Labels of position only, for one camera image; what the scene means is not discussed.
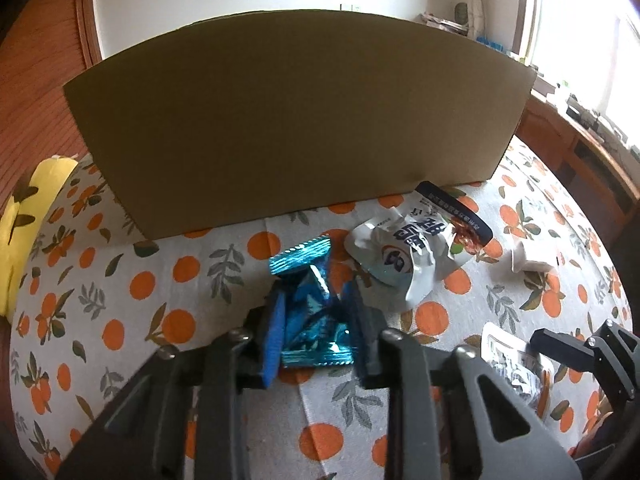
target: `teal foil packet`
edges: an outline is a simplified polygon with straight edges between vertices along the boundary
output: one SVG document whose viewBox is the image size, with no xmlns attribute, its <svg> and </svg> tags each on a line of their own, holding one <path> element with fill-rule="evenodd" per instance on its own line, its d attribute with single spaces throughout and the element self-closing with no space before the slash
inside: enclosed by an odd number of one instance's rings
<svg viewBox="0 0 640 480">
<path fill-rule="evenodd" d="M 286 295 L 282 365 L 319 367 L 353 363 L 344 307 L 328 281 L 329 237 L 319 237 L 269 260 Z"/>
</svg>

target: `cardboard box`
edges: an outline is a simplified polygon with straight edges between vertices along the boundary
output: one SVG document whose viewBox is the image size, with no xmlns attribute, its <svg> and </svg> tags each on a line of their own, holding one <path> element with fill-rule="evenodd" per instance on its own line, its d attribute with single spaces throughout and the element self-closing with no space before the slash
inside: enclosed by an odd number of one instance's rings
<svg viewBox="0 0 640 480">
<path fill-rule="evenodd" d="M 488 179 L 535 76 L 418 23 L 283 10 L 169 32 L 64 89 L 111 189 L 161 238 Z"/>
</svg>

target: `tablecloth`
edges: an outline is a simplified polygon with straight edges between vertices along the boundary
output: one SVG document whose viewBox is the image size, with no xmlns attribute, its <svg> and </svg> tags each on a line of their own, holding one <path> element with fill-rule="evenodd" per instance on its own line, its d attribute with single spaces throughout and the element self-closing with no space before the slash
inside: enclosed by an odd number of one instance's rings
<svg viewBox="0 0 640 480">
<path fill-rule="evenodd" d="M 607 318 L 631 327 L 598 235 L 517 138 L 489 181 L 447 191 L 491 226 L 494 240 L 414 311 L 389 314 L 391 325 L 447 350 L 478 344 L 487 321 L 524 339 L 540 327 L 585 338 Z M 403 200 L 386 196 L 150 241 L 87 156 L 43 222 L 20 286 L 10 371 L 22 448 L 52 477 L 158 345 L 196 348 L 239 326 L 270 289 L 268 258 L 310 238 L 332 239 L 334 288 L 356 276 L 366 302 L 384 310 L 388 287 L 354 263 L 342 242 L 350 229 Z M 557 272 L 514 274 L 513 237 L 556 243 Z M 555 366 L 545 424 L 569 448 L 594 423 L 601 392 L 591 374 Z M 270 390 L 245 393 L 244 406 L 252 478 L 383 477 L 387 393 L 362 390 L 351 367 L 283 370 Z M 187 456 L 195 425 L 192 410 Z"/>
</svg>

